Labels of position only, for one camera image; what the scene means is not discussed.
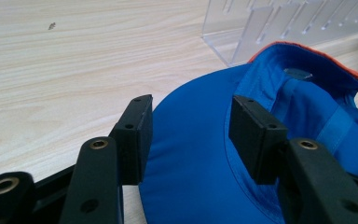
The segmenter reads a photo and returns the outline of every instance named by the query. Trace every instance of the blue brim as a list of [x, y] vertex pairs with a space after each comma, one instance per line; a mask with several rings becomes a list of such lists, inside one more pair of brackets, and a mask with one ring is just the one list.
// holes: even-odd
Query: blue brim
[[[250, 179], [227, 138], [228, 114], [234, 93], [255, 98], [281, 119], [289, 130], [295, 129], [301, 120], [310, 123], [307, 119], [311, 119], [316, 125], [304, 126], [306, 131], [298, 129], [289, 135], [296, 137], [300, 134], [302, 137], [326, 141], [324, 144], [335, 147], [332, 153], [341, 156], [344, 165], [356, 166], [352, 171], [358, 173], [358, 165], [347, 159], [352, 157], [352, 154], [347, 152], [348, 149], [340, 147], [341, 144], [356, 142], [350, 141], [347, 136], [358, 134], [358, 110], [341, 109], [341, 102], [337, 102], [337, 99], [347, 97], [340, 96], [341, 89], [352, 88], [350, 96], [354, 96], [358, 91], [358, 77], [353, 77], [351, 72], [332, 63], [329, 58], [325, 59], [299, 46], [286, 45], [280, 44], [265, 50], [254, 63], [194, 79], [172, 92], [158, 105], [153, 113], [154, 139], [146, 165], [145, 180], [140, 185], [148, 223], [284, 222], [274, 194], [275, 187], [257, 186]], [[320, 60], [315, 62], [316, 64], [328, 64], [324, 68], [325, 72], [339, 76], [340, 82], [344, 84], [330, 91], [330, 86], [324, 87], [323, 82], [318, 86], [287, 75], [272, 77], [269, 73], [276, 73], [273, 69], [282, 69], [276, 65], [280, 63], [268, 58], [282, 49], [289, 55], [294, 54], [295, 58], [298, 58], [297, 51], [300, 50], [309, 56], [309, 60]], [[268, 63], [268, 66], [260, 67], [262, 63]], [[266, 72], [264, 79], [258, 78], [260, 74], [254, 74], [256, 70]], [[324, 78], [331, 82], [330, 75]], [[315, 82], [318, 81], [321, 80], [316, 76]], [[305, 96], [297, 101], [285, 99], [291, 98], [288, 95], [292, 94], [291, 91], [295, 91], [295, 88], [304, 90]], [[319, 101], [321, 97], [326, 98], [324, 92], [327, 92], [330, 98]], [[310, 101], [310, 107], [298, 112], [297, 103], [303, 104], [303, 101]], [[315, 104], [319, 106], [318, 112], [310, 115]], [[331, 143], [324, 133], [335, 132], [335, 129], [339, 128], [334, 126], [335, 122], [341, 119], [345, 119], [342, 123], [345, 128], [338, 134], [338, 138], [331, 138]]]

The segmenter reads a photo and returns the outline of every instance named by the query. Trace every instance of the transparent plastic container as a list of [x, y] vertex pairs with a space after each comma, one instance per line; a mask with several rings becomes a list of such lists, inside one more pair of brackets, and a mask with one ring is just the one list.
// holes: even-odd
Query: transparent plastic container
[[312, 46], [358, 34], [358, 0], [210, 0], [202, 37], [228, 65], [277, 41]]

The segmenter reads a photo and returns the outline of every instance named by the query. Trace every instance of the orange trim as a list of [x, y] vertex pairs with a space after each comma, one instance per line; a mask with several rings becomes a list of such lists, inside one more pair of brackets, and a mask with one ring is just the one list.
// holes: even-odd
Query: orange trim
[[298, 47], [301, 47], [302, 49], [306, 49], [306, 50], [309, 50], [313, 53], [316, 53], [316, 54], [319, 54], [325, 58], [327, 58], [328, 60], [332, 61], [333, 63], [335, 63], [336, 65], [338, 65], [340, 68], [342, 68], [343, 70], [345, 70], [346, 72], [348, 72], [349, 74], [351, 74], [354, 78], [358, 79], [358, 71], [355, 71], [353, 69], [350, 69], [348, 67], [346, 67], [344, 64], [342, 64], [341, 62], [337, 61], [337, 59], [333, 58], [332, 56], [326, 54], [326, 53], [323, 53], [323, 52], [320, 52], [316, 49], [312, 49], [308, 46], [305, 46], [305, 45], [301, 45], [301, 44], [298, 44], [298, 43], [293, 43], [293, 42], [288, 42], [288, 41], [276, 41], [276, 42], [273, 42], [267, 46], [265, 46], [264, 48], [262, 48], [260, 51], [257, 52], [257, 54], [255, 54], [250, 60], [249, 60], [249, 63], [251, 63], [252, 61], [255, 60], [255, 58], [261, 53], [261, 51], [271, 47], [272, 45], [276, 45], [276, 44], [287, 44], [287, 45], [295, 45], [295, 46], [298, 46]]

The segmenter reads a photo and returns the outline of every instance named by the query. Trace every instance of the wood grain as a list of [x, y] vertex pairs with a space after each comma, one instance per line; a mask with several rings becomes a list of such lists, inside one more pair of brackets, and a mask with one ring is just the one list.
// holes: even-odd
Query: wood grain
[[[38, 181], [59, 172], [82, 143], [110, 132], [130, 99], [151, 93], [156, 106], [225, 68], [201, 39], [207, 5], [0, 0], [0, 174], [25, 171]], [[358, 69], [354, 46], [320, 49]], [[137, 188], [124, 194], [126, 222], [145, 223]]]

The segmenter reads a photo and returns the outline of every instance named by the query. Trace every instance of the baseball cap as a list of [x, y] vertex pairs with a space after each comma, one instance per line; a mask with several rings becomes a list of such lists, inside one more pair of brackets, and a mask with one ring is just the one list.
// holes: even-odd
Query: baseball cap
[[295, 43], [196, 78], [153, 112], [141, 199], [148, 223], [284, 223], [276, 186], [257, 185], [228, 137], [233, 95], [253, 98], [289, 130], [324, 144], [358, 175], [358, 72]]

